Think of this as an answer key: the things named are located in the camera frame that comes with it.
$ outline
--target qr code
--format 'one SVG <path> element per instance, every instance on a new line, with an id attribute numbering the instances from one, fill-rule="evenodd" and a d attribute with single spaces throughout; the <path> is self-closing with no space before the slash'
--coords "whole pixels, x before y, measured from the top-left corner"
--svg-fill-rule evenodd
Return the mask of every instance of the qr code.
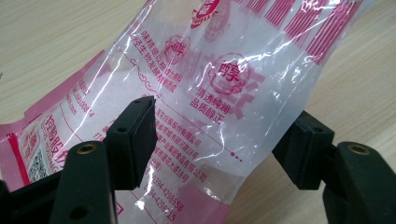
<path id="1" fill-rule="evenodd" d="M 41 156 L 41 151 L 39 150 L 35 158 L 33 159 L 32 166 L 29 170 L 29 179 L 31 183 L 36 182 L 39 179 L 46 177 L 47 171 L 44 167 L 43 157 Z"/>

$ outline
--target striped pattern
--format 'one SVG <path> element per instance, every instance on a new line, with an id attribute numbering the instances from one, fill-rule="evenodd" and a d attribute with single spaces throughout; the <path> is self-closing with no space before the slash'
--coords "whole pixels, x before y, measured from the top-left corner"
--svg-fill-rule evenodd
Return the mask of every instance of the striped pattern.
<path id="1" fill-rule="evenodd" d="M 329 18 L 306 48 L 306 52 L 313 56 L 315 63 L 320 64 L 323 61 L 335 39 L 342 33 L 360 5 L 361 0 L 358 2 L 342 0 L 332 10 Z"/>
<path id="2" fill-rule="evenodd" d="M 262 8 L 268 3 L 268 0 L 250 0 L 247 3 L 247 8 L 251 9 L 252 11 L 259 13 Z"/>
<path id="3" fill-rule="evenodd" d="M 296 0 L 276 0 L 264 18 L 279 28 Z"/>
<path id="4" fill-rule="evenodd" d="M 285 32 L 289 35 L 297 45 L 301 45 L 306 37 L 305 33 L 311 27 L 314 20 L 327 5 L 328 0 L 305 0 L 297 11 L 296 15 L 291 19 L 285 28 Z"/>

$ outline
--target wood grain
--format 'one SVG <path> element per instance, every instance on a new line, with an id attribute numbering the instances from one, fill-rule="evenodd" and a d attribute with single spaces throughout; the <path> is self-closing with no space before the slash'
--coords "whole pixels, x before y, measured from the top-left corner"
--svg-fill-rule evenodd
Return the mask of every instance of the wood grain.
<path id="1" fill-rule="evenodd" d="M 106 49 L 144 0 L 0 2 L 0 123 L 23 112 Z M 396 170 L 396 2 L 381 0 L 326 63 L 306 110 L 334 143 L 376 148 Z M 226 223 L 327 223 L 321 190 L 299 191 L 273 156 L 247 179 Z"/>

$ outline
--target light wood surface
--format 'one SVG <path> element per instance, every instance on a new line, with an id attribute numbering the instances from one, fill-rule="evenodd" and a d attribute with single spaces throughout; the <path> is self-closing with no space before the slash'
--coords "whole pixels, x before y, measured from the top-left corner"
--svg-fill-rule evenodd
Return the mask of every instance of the light wood surface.
<path id="1" fill-rule="evenodd" d="M 0 1 L 0 123 L 106 49 L 144 0 Z M 381 0 L 325 65 L 306 110 L 334 143 L 377 149 L 396 170 L 396 1 Z M 273 156 L 239 190 L 226 223 L 327 223 L 321 193 L 299 191 Z"/>

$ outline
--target plastic bag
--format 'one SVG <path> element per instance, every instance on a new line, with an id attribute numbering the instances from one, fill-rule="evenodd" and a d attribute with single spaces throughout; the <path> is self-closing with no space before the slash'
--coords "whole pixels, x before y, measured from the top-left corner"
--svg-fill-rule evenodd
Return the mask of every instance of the plastic bag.
<path id="1" fill-rule="evenodd" d="M 5 180 L 19 187 L 62 170 L 70 147 L 103 140 L 125 106 L 154 95 L 159 140 L 141 188 L 117 192 L 120 223 L 221 223 L 371 3 L 148 0 L 59 103 L 2 129 L 15 160 L 2 156 L 1 169 L 21 171 Z"/>

